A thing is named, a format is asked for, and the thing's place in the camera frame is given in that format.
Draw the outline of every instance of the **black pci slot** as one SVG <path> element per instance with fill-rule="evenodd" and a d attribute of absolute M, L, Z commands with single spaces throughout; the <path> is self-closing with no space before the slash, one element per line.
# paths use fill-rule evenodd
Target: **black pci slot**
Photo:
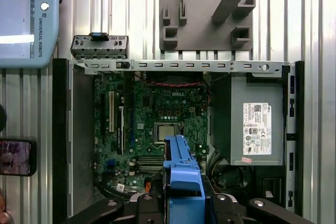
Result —
<path fill-rule="evenodd" d="M 124 154 L 124 106 L 119 106 L 117 114 L 117 154 Z"/>

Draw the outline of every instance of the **smartphone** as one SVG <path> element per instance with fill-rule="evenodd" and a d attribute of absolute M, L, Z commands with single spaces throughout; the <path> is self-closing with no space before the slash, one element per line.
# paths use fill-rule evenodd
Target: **smartphone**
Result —
<path fill-rule="evenodd" d="M 36 142 L 0 138 L 0 174 L 31 176 L 37 166 Z"/>

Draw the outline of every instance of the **ram slot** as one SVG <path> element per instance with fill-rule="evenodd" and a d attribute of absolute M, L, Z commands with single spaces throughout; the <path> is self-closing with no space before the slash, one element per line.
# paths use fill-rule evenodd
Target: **ram slot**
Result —
<path fill-rule="evenodd" d="M 163 169 L 162 156 L 139 156 L 138 171 L 139 173 L 160 173 Z"/>
<path fill-rule="evenodd" d="M 110 113 L 109 113 L 110 132 L 114 132 L 114 91 L 109 92 L 109 103 L 110 103 Z"/>

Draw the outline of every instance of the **cpu socket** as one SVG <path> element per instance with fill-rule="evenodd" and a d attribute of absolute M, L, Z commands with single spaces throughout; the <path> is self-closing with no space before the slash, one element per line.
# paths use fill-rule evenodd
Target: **cpu socket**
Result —
<path fill-rule="evenodd" d="M 166 136 L 175 136 L 179 132 L 177 123 L 154 123 L 153 141 L 163 144 Z"/>

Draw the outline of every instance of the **motherboard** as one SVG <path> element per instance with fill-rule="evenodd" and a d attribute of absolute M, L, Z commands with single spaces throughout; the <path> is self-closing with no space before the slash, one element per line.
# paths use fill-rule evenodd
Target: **motherboard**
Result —
<path fill-rule="evenodd" d="M 124 72 L 97 75 L 94 88 L 94 171 L 104 187 L 145 191 L 146 181 L 162 173 L 168 135 L 184 135 L 205 172 L 206 85 L 162 85 Z"/>

